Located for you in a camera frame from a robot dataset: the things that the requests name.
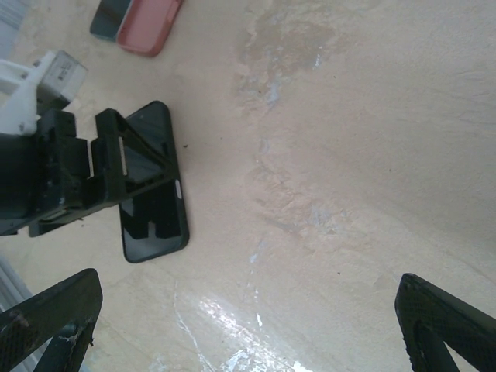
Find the beige floor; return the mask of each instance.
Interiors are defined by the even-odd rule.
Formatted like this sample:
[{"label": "beige floor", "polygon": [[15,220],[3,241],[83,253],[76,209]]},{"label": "beige floor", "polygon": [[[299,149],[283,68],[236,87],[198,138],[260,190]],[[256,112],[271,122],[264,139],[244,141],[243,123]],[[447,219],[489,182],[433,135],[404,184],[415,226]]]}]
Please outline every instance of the beige floor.
[{"label": "beige floor", "polygon": [[35,3],[12,58],[88,67],[84,138],[166,102],[188,203],[145,264],[115,208],[0,240],[34,292],[98,270],[93,371],[409,370],[404,272],[496,316],[495,2],[186,0],[155,59],[89,34],[98,0]]}]

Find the concrete floor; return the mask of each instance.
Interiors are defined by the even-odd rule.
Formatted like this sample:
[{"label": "concrete floor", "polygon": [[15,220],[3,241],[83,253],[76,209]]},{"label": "concrete floor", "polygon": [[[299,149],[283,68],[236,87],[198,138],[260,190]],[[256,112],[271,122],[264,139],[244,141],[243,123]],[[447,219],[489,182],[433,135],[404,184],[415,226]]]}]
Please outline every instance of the concrete floor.
[{"label": "concrete floor", "polygon": [[495,2],[188,0],[154,59],[89,34],[98,0],[35,3],[12,59],[88,67],[87,139],[167,103],[188,203],[188,247],[145,264],[116,208],[0,240],[34,292],[98,270],[93,371],[409,370],[405,272],[496,316]]}]

